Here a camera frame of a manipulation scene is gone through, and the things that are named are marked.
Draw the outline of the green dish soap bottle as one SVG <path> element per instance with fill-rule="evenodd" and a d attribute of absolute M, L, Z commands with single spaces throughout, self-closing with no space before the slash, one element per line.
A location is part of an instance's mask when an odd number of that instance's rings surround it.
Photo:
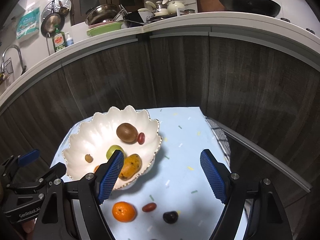
<path fill-rule="evenodd" d="M 65 33 L 59 29 L 58 25 L 55 26 L 55 32 L 53 36 L 53 47 L 55 52 L 67 47 Z"/>

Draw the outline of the teal tissue pack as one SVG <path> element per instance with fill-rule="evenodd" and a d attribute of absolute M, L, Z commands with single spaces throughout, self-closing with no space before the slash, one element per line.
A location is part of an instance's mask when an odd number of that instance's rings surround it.
<path fill-rule="evenodd" d="M 16 40 L 21 43 L 39 33 L 40 8 L 33 7 L 24 14 L 17 25 Z"/>

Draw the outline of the small blue pump bottle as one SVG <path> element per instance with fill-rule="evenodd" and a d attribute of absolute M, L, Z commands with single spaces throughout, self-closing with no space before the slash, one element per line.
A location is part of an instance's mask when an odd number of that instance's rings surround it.
<path fill-rule="evenodd" d="M 70 36 L 70 33 L 67 32 L 66 33 L 66 43 L 67 43 L 67 46 L 71 46 L 74 44 L 74 40 L 73 38 Z"/>

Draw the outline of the small tan longan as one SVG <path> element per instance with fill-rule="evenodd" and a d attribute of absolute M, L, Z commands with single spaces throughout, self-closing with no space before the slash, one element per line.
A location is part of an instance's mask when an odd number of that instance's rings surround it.
<path fill-rule="evenodd" d="M 90 154 L 86 154 L 85 161 L 87 161 L 88 163 L 91 163 L 93 161 L 93 157 Z"/>

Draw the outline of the light blue patterned tablecloth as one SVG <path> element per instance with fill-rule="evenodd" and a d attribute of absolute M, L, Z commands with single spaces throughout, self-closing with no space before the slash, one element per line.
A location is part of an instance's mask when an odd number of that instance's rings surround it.
<path fill-rule="evenodd" d="M 208 149 L 217 161 L 226 163 L 223 151 L 198 107 L 147 111 L 151 119 L 159 121 L 162 137 L 154 165 L 132 187 L 114 189 L 101 205 L 101 211 L 116 239 L 208 239 L 224 205 L 210 188 L 200 165 L 200 154 Z M 68 146 L 67 137 L 77 131 L 80 122 L 66 134 L 53 163 L 66 164 L 62 150 Z M 112 207 L 117 202 L 132 204 L 137 211 L 136 218 L 128 223 L 117 221 L 112 215 Z M 151 202 L 156 203 L 157 208 L 143 212 L 142 207 Z M 163 220 L 163 213 L 169 211 L 178 213 L 174 224 Z"/>

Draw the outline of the red grape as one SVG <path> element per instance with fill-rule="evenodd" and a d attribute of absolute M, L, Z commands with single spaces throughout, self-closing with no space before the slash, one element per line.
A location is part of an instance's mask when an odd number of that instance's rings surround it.
<path fill-rule="evenodd" d="M 148 203 L 142 207 L 143 212 L 152 212 L 157 208 L 157 204 L 154 202 Z"/>
<path fill-rule="evenodd" d="M 145 142 L 145 134 L 143 132 L 140 132 L 137 137 L 137 142 L 142 145 Z"/>

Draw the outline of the dark purple cherry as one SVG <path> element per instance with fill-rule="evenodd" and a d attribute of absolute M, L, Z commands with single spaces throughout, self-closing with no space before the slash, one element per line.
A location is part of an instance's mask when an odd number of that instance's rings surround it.
<path fill-rule="evenodd" d="M 178 220 L 178 213 L 176 211 L 169 211 L 163 213 L 163 220 L 168 224 L 174 224 Z"/>

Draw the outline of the large orange mandarin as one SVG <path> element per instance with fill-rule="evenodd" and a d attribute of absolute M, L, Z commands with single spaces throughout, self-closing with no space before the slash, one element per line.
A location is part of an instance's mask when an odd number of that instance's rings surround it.
<path fill-rule="evenodd" d="M 137 211 L 135 207 L 128 202 L 117 202 L 112 207 L 113 217 L 122 223 L 128 223 L 136 218 Z"/>

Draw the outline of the cream teapot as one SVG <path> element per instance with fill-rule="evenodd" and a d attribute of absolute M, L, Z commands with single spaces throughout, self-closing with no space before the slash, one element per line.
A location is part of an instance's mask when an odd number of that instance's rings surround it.
<path fill-rule="evenodd" d="M 172 0 L 167 5 L 167 10 L 169 14 L 176 13 L 177 9 L 185 9 L 185 5 L 183 1 L 180 0 Z"/>

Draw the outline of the checkered cloth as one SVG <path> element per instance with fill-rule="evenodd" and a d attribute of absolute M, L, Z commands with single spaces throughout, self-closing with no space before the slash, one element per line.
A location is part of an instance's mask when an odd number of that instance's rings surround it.
<path fill-rule="evenodd" d="M 227 136 L 225 135 L 223 129 L 218 124 L 216 124 L 212 119 L 206 117 L 206 120 L 209 126 L 211 127 L 211 130 L 223 151 L 223 155 L 225 160 L 227 161 L 228 166 L 230 166 L 231 149 L 229 146 Z"/>

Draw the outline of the green round plum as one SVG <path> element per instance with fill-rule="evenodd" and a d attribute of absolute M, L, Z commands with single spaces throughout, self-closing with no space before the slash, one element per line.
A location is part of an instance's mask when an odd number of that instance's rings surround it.
<path fill-rule="evenodd" d="M 107 157 L 108 160 L 111 158 L 112 154 L 113 154 L 116 150 L 121 151 L 121 152 L 125 155 L 125 151 L 124 151 L 119 145 L 112 145 L 112 146 L 107 150 L 107 153 L 106 153 L 106 157 Z"/>

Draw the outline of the brown kiwi fruit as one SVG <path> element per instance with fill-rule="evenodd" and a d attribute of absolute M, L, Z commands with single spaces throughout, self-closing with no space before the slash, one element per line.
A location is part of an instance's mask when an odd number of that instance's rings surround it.
<path fill-rule="evenodd" d="M 120 124 L 116 129 L 116 134 L 121 141 L 128 144 L 135 143 L 138 138 L 137 129 L 129 123 Z"/>

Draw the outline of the steel pot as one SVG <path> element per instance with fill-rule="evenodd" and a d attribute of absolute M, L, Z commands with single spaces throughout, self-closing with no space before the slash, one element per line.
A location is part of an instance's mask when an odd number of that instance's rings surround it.
<path fill-rule="evenodd" d="M 112 20 L 118 13 L 118 7 L 114 4 L 102 4 L 90 8 L 86 12 L 85 23 L 90 26 L 101 23 L 104 20 Z"/>

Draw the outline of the hanging frying pan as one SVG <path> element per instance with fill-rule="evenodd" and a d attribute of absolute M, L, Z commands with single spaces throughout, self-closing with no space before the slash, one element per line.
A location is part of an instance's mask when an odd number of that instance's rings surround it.
<path fill-rule="evenodd" d="M 52 0 L 43 9 L 41 14 L 41 34 L 44 37 L 52 37 L 56 27 L 62 30 L 65 18 L 71 10 L 70 0 Z"/>

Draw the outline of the yellow mango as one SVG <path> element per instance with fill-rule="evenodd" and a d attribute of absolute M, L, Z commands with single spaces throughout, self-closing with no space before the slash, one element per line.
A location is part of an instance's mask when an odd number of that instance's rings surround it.
<path fill-rule="evenodd" d="M 131 179 L 141 169 L 141 166 L 142 160 L 138 154 L 126 157 L 118 178 L 124 181 Z"/>

